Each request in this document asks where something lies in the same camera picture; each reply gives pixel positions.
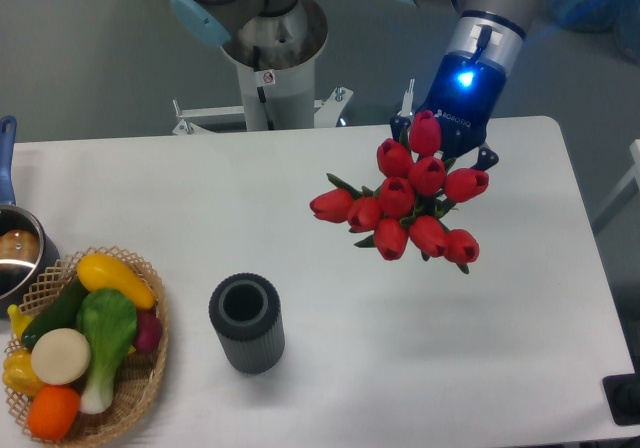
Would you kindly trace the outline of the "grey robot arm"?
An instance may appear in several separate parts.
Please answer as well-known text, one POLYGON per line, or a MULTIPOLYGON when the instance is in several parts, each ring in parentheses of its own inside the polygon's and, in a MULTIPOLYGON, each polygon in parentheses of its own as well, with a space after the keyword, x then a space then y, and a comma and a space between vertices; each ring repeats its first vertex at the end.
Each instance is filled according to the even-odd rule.
MULTIPOLYGON (((476 168, 498 157, 486 128, 543 0, 398 0, 450 3, 459 20, 423 102, 443 129, 446 158, 470 151, 476 168)), ((250 131, 334 126, 350 94, 315 99, 315 62, 328 37, 314 0, 170 0, 173 13, 201 44, 221 48, 237 70, 250 131)))

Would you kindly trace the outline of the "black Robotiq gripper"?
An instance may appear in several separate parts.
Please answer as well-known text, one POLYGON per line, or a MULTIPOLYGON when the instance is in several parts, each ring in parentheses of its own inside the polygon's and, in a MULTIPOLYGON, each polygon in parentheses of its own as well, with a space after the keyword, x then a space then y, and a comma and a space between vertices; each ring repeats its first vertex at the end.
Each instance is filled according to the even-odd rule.
MULTIPOLYGON (((429 110, 441 130, 441 151, 446 159, 460 157, 475 148, 478 155, 472 169, 488 171, 499 156, 486 140, 486 126, 506 83, 506 74, 481 61, 460 54, 444 56, 425 101, 417 112, 429 110)), ((411 116, 390 119, 392 138, 408 144, 411 116)))

